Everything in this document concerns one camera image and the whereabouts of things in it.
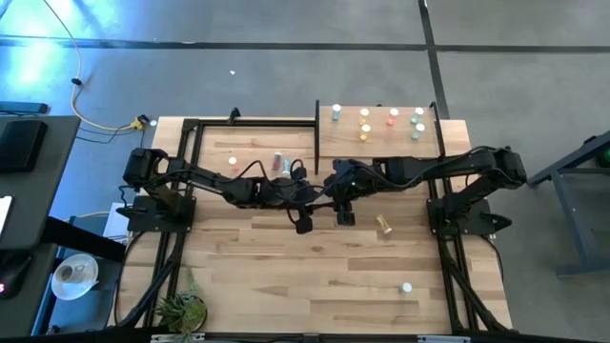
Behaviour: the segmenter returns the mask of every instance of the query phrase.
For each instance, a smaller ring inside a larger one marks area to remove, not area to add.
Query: wooden board
[[[176,154],[182,119],[162,117],[152,146]],[[448,153],[470,148],[463,121],[442,121]],[[270,177],[273,154],[302,158],[310,181],[332,172],[330,158],[313,176],[311,129],[207,128],[200,166],[234,175],[228,159],[243,168],[261,159]],[[191,150],[191,140],[187,151]],[[260,175],[253,169],[249,175]],[[457,178],[454,189],[463,188]],[[219,196],[196,191],[197,213],[182,266],[193,271],[210,317],[204,332],[261,333],[448,333],[450,331],[437,242],[429,234],[425,186],[380,193],[353,203],[355,227],[339,227],[335,214],[316,212],[315,230],[297,235],[285,212],[238,210]],[[382,213],[394,228],[380,232]],[[124,317],[148,286],[159,233],[133,246],[120,289]],[[511,325],[495,252],[478,237],[464,237],[472,284],[506,326]],[[398,286],[412,283],[411,293]],[[186,290],[184,273],[178,282]],[[466,323],[463,301],[459,301]]]
[[[367,124],[371,126],[368,139],[360,140],[360,110],[368,109],[370,114]],[[411,135],[415,125],[411,116],[415,108],[401,107],[396,123],[387,125],[390,115],[389,107],[343,106],[339,120],[332,120],[333,109],[330,106],[320,107],[320,156],[322,157],[390,157],[438,156],[437,135],[432,110],[423,108],[419,123],[426,130],[418,140]]]

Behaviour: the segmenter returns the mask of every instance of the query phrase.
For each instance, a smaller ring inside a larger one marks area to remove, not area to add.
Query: wooden table
[[[176,155],[183,119],[159,118],[152,147]],[[464,121],[445,120],[441,127],[448,154],[470,148]],[[314,176],[313,142],[314,133],[307,128],[207,128],[199,166],[235,175],[227,162],[230,156],[241,168],[260,159],[273,178],[273,155],[281,151],[303,159],[309,180],[321,184],[333,172],[333,158],[322,157],[319,176]],[[260,171],[253,168],[247,175]],[[463,188],[463,178],[453,181],[454,190]],[[425,184],[355,201],[354,227],[339,227],[335,213],[323,209],[313,216],[314,231],[305,235],[295,233],[284,211],[238,210],[213,193],[194,195],[197,211],[182,266],[192,269],[210,309],[202,331],[450,332],[437,242],[425,215]],[[380,213],[394,228],[390,236],[379,231],[375,217]],[[121,318],[151,281],[159,235],[145,234],[132,249],[120,289]],[[510,327],[495,252],[479,237],[464,237],[464,247],[474,289]],[[413,291],[400,293],[403,282],[410,282]],[[184,273],[178,289],[187,289]],[[457,299],[460,318],[467,323],[460,291]]]

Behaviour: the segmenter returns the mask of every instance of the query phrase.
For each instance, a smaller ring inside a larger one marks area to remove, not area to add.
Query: gray floor
[[[156,41],[422,43],[415,0],[51,1],[74,35]],[[428,0],[439,44],[608,45],[601,0]],[[0,33],[65,36],[43,4],[14,0]],[[441,53],[450,115],[475,145],[510,145],[532,174],[610,128],[609,54]],[[83,50],[89,118],[122,125],[141,113],[310,115],[314,101],[422,106],[434,99],[425,52],[278,50]],[[0,98],[43,101],[71,114],[73,50],[0,48]],[[77,141],[52,214],[104,211],[138,133],[110,145]],[[150,144],[153,132],[147,132]],[[565,281],[576,262],[550,184],[492,196],[515,224],[499,235],[515,328],[610,341],[610,273]]]

